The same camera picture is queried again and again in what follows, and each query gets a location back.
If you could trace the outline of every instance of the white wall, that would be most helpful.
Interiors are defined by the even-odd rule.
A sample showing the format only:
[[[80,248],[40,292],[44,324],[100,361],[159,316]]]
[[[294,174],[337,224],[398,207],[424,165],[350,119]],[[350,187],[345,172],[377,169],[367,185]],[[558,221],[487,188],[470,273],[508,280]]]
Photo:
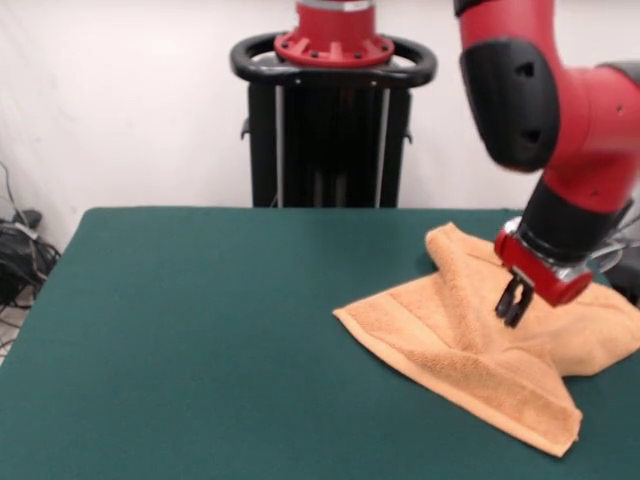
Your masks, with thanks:
[[[0,0],[0,157],[20,206],[64,246],[101,205],[250,205],[246,85],[232,45],[291,27],[293,0]],[[407,207],[521,207],[535,179],[500,171],[458,70],[452,0],[379,0],[379,30],[430,46],[402,179]],[[640,58],[640,2],[559,0],[570,64]]]

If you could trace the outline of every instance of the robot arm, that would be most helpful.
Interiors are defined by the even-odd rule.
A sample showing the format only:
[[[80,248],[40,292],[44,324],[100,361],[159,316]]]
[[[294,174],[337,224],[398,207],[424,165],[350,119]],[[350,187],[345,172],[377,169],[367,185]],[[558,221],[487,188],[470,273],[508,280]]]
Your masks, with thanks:
[[[629,201],[640,166],[640,61],[565,67],[554,3],[454,0],[467,96],[488,153],[510,170],[544,170],[522,218],[495,243],[514,275],[496,312],[512,327],[534,291],[558,306],[587,288],[586,261]]]

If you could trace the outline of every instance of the towel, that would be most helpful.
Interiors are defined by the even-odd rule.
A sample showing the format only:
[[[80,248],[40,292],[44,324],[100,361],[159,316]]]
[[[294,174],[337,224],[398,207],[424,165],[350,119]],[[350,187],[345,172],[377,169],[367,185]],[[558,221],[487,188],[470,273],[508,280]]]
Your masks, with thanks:
[[[595,375],[636,352],[640,312],[614,290],[593,284],[556,309],[536,298],[520,326],[510,329],[494,313],[511,277],[493,245],[453,224],[431,231],[426,243],[437,273],[335,315],[402,374],[562,457],[577,441],[582,420],[562,377]]]

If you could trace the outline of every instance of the green tablecloth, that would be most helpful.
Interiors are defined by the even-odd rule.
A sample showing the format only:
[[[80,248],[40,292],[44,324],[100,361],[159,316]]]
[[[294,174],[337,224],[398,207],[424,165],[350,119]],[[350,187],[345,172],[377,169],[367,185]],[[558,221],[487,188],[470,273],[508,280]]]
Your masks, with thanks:
[[[96,210],[0,368],[0,476],[640,476],[640,356],[571,380],[552,459],[396,374],[334,307],[432,271],[424,233],[512,212]]]

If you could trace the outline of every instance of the red robot head mount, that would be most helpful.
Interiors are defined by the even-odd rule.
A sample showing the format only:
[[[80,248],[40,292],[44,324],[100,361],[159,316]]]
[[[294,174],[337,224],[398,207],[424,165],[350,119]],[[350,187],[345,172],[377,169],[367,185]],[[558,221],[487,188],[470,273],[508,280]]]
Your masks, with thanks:
[[[394,43],[376,33],[374,0],[298,0],[299,23],[279,35],[275,50],[291,63],[322,68],[387,63]]]

